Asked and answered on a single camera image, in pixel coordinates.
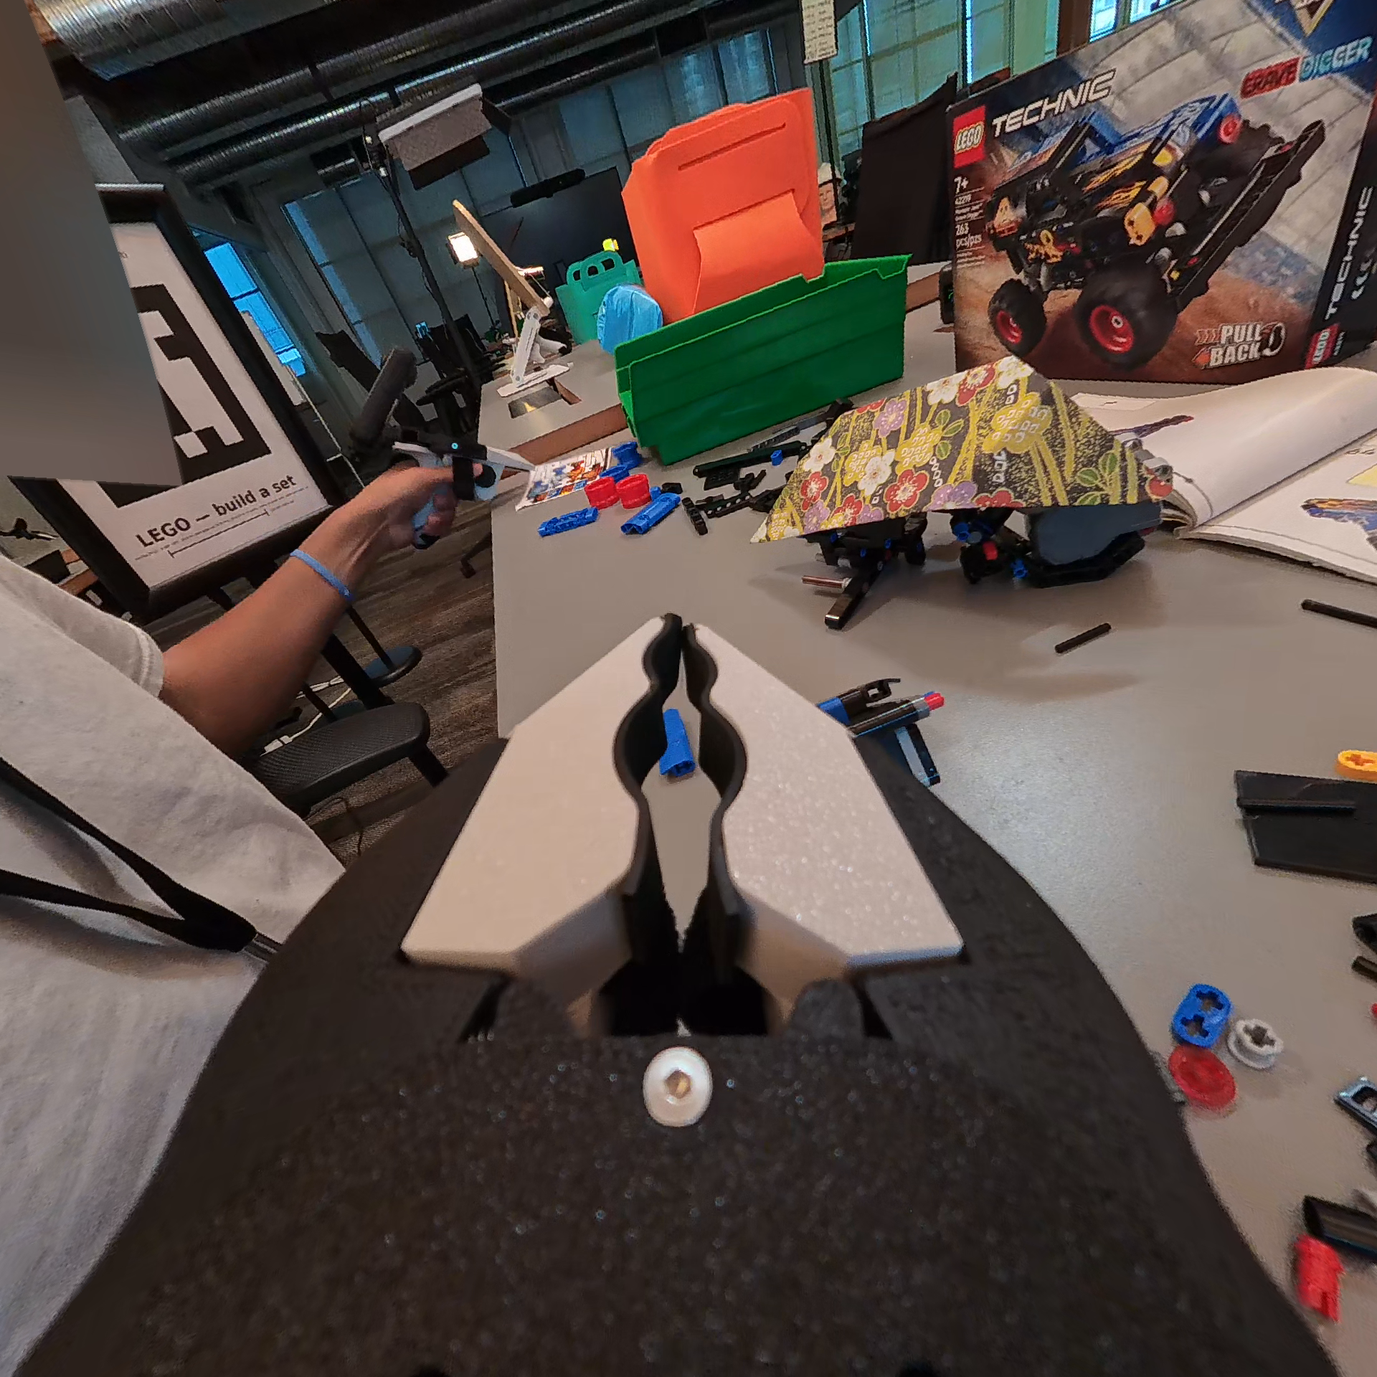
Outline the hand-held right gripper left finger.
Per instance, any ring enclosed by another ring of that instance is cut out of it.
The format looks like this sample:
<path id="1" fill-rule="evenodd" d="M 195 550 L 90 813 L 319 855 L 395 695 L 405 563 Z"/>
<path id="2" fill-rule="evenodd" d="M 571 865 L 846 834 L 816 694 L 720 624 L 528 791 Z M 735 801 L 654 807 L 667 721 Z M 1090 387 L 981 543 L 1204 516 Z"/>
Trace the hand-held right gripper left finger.
<path id="1" fill-rule="evenodd" d="M 683 621 L 651 618 L 522 720 L 400 943 L 413 965 L 537 987 L 581 1031 L 674 933 L 646 800 Z"/>

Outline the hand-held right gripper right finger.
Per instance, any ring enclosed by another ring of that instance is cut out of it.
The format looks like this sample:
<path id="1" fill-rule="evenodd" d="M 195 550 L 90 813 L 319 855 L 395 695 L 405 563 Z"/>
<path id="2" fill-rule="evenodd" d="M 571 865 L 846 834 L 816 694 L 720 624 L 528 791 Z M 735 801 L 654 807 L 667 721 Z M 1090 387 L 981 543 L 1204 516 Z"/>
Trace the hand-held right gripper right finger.
<path id="1" fill-rule="evenodd" d="M 819 982 L 963 955 L 849 731 L 716 631 L 683 632 L 699 766 L 719 801 L 680 958 L 697 1034 L 763 1034 Z"/>

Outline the person's left forearm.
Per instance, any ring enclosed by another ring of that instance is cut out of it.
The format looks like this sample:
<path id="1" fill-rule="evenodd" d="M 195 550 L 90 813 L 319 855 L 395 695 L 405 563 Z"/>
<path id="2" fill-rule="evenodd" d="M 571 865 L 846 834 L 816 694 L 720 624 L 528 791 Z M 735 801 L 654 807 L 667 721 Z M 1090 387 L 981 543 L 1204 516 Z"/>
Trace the person's left forearm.
<path id="1" fill-rule="evenodd" d="M 310 539 L 303 549 L 314 555 Z M 333 571 L 356 592 L 367 569 Z M 165 652 L 159 697 L 214 747 L 240 756 L 284 715 L 344 612 L 311 569 L 286 558 L 231 611 Z"/>

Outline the blue black lego subassembly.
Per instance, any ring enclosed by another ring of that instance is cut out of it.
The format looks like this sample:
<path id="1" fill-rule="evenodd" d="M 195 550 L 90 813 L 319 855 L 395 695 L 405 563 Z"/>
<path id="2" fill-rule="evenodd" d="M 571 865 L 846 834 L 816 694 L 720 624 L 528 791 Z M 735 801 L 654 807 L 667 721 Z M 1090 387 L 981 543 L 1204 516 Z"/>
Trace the blue black lego subassembly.
<path id="1" fill-rule="evenodd" d="M 921 723 L 945 705 L 940 691 L 927 691 L 912 697 L 897 697 L 898 678 L 871 680 L 835 697 L 816 703 L 854 740 L 869 740 L 921 784 L 937 786 L 941 773 L 922 736 Z"/>

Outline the pile of black lego pieces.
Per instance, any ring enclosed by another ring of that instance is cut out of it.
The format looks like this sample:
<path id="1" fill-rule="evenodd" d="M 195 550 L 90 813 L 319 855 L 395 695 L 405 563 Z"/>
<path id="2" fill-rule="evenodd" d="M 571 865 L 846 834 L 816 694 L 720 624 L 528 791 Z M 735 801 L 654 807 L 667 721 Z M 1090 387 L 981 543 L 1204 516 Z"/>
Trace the pile of black lego pieces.
<path id="1" fill-rule="evenodd" d="M 743 452 L 694 464 L 691 477 L 700 492 L 681 495 L 680 507 L 696 535 L 704 538 L 712 520 L 742 510 L 769 513 L 786 477 L 852 406 L 852 398 L 844 397 Z"/>

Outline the blue lego axle connector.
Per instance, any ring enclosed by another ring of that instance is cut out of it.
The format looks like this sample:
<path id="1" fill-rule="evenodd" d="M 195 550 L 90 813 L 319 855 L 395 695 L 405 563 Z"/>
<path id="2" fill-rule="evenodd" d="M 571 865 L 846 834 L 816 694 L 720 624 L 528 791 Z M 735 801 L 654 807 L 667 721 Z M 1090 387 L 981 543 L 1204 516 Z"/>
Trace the blue lego axle connector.
<path id="1" fill-rule="evenodd" d="M 1182 1045 L 1212 1050 L 1229 1030 L 1231 1020 L 1231 997 L 1214 984 L 1196 982 L 1179 999 L 1171 1018 L 1171 1031 Z"/>

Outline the black lego panel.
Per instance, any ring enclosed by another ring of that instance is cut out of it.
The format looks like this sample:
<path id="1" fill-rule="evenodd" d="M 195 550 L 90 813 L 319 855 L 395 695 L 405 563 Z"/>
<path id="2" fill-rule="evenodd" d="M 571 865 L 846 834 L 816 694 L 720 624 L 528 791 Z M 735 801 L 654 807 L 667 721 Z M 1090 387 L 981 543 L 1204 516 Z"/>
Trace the black lego panel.
<path id="1" fill-rule="evenodd" d="M 1255 866 L 1376 883 L 1376 784 L 1239 768 L 1234 773 Z"/>

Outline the person's left hand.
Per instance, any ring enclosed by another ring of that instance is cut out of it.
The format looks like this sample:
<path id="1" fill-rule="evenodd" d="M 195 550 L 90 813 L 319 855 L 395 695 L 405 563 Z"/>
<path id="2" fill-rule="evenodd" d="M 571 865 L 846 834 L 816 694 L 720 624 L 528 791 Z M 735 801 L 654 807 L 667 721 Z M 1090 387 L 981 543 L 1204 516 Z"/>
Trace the person's left hand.
<path id="1" fill-rule="evenodd" d="M 336 573 L 367 568 L 418 539 L 449 535 L 458 497 L 448 462 L 396 464 L 336 509 L 311 535 L 311 552 Z"/>

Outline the colourful sticker sheet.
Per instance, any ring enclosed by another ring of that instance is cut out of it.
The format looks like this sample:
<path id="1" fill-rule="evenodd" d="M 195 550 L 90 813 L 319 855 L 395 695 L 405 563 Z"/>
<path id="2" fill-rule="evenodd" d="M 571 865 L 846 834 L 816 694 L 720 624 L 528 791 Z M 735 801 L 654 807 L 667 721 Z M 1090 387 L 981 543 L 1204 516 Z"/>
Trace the colourful sticker sheet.
<path id="1" fill-rule="evenodd" d="M 575 493 L 601 477 L 613 464 L 614 454 L 608 447 L 542 462 L 528 472 L 516 509 L 534 507 Z"/>

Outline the green plastic basket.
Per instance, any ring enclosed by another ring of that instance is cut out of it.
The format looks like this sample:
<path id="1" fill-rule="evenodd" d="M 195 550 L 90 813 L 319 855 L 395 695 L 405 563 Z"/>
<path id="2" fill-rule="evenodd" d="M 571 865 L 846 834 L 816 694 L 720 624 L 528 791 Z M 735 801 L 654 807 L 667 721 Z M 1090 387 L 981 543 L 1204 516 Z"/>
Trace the green plastic basket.
<path id="1" fill-rule="evenodd" d="M 598 249 L 568 266 L 557 297 L 574 344 L 597 338 L 598 314 L 611 288 L 641 284 L 637 262 L 617 249 Z"/>

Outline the wooden board on white stand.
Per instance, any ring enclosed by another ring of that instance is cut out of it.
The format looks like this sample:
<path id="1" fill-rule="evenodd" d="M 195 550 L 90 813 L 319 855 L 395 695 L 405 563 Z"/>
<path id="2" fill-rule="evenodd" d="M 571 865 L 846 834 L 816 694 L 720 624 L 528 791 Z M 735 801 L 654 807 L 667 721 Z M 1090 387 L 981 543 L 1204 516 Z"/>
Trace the wooden board on white stand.
<path id="1" fill-rule="evenodd" d="M 514 312 L 519 334 L 509 381 L 498 388 L 498 394 L 512 398 L 571 371 L 571 365 L 561 361 L 560 345 L 542 335 L 542 321 L 551 314 L 554 299 L 542 294 L 528 274 L 511 261 L 462 200 L 455 199 L 452 205 L 458 231 L 469 236 L 479 256 L 498 275 L 511 304 L 521 307 Z"/>

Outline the black monitor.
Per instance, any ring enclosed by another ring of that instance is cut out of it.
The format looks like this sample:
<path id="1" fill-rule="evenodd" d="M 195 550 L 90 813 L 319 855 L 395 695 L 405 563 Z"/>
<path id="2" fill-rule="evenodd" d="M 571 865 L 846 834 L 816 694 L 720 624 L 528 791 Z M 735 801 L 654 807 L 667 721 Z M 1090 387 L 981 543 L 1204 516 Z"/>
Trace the black monitor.
<path id="1" fill-rule="evenodd" d="M 638 255 L 615 166 L 578 182 L 560 179 L 554 193 L 482 212 L 478 221 L 514 265 L 542 268 L 549 288 L 565 284 L 570 268 L 601 252 L 607 239 L 623 262 Z"/>

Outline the framed sign board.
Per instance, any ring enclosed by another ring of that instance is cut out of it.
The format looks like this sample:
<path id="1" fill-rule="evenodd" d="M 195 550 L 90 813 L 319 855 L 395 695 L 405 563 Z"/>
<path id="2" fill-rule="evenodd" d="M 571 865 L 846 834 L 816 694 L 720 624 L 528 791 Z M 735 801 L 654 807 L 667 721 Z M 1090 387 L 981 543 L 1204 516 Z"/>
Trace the framed sign board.
<path id="1" fill-rule="evenodd" d="M 238 309 L 168 190 L 101 183 L 181 484 L 13 484 L 136 619 L 291 553 L 340 502 L 276 353 Z"/>

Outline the studio light panel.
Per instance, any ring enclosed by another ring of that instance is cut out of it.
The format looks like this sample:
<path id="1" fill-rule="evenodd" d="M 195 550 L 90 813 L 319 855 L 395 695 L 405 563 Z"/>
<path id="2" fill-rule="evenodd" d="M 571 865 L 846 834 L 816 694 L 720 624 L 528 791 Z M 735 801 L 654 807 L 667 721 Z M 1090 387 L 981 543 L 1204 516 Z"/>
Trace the studio light panel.
<path id="1" fill-rule="evenodd" d="M 486 135 L 508 133 L 511 114 L 478 83 L 380 124 L 377 137 L 387 156 L 422 190 L 488 156 Z"/>

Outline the person's white shirt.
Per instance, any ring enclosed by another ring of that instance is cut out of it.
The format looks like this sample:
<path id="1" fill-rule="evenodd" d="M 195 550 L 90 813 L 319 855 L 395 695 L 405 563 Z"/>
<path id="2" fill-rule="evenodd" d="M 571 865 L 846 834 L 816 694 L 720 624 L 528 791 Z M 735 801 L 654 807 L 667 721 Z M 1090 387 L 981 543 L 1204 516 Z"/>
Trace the person's white shirt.
<path id="1" fill-rule="evenodd" d="M 144 628 L 3 559 L 2 754 L 26 783 L 284 941 L 341 867 L 164 698 Z M 103 909 L 3 896 L 3 1374 L 144 1193 L 261 965 Z"/>

